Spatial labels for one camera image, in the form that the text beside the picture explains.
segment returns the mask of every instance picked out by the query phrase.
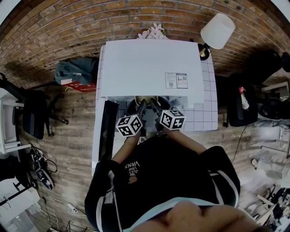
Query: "power strip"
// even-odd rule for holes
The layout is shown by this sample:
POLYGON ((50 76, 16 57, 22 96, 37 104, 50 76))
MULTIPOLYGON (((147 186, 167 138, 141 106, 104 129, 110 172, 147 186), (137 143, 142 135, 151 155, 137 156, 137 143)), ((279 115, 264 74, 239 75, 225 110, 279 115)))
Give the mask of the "power strip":
POLYGON ((73 213, 78 213, 78 210, 71 203, 68 203, 68 207, 72 210, 73 213))

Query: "lamp base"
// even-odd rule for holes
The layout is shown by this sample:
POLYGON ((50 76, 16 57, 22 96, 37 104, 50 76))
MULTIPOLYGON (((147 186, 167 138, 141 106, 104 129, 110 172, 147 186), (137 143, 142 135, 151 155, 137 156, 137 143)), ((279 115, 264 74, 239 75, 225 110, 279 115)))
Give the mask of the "lamp base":
POLYGON ((199 57, 200 60, 207 60, 209 58, 209 51, 208 51, 209 46, 205 44, 198 44, 198 49, 199 49, 199 57))

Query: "sneaker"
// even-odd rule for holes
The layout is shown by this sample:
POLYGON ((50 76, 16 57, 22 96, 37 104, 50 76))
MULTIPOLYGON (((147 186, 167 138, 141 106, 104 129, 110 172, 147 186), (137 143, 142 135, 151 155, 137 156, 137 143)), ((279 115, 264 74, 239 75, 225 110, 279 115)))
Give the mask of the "sneaker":
POLYGON ((255 169, 257 169, 257 167, 258 167, 258 160, 256 160, 256 159, 251 159, 251 163, 252 163, 252 165, 255 167, 255 169))

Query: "label sticker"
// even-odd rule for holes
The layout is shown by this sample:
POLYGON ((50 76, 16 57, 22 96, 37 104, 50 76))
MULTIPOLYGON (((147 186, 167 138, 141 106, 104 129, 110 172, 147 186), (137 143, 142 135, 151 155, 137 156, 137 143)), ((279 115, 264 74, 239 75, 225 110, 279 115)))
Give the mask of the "label sticker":
POLYGON ((166 72, 165 80, 167 89, 177 89, 176 73, 166 72))
POLYGON ((167 89, 187 89, 187 74, 186 73, 165 73, 167 89))
POLYGON ((186 73, 177 73, 177 88, 178 89, 187 89, 187 74, 186 73))
POLYGON ((61 80, 60 84, 61 85, 67 85, 67 84, 69 84, 71 82, 73 82, 73 79, 70 78, 70 79, 66 79, 66 80, 61 80))

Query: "table lamp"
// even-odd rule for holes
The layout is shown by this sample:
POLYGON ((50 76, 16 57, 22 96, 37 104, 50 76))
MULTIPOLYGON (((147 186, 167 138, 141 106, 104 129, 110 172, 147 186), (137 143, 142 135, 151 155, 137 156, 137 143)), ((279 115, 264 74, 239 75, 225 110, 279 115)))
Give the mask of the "table lamp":
POLYGON ((234 30, 235 24, 229 17, 221 13, 216 14, 200 32, 205 42, 204 45, 198 45, 200 59, 206 60, 209 57, 210 47, 222 49, 234 30))

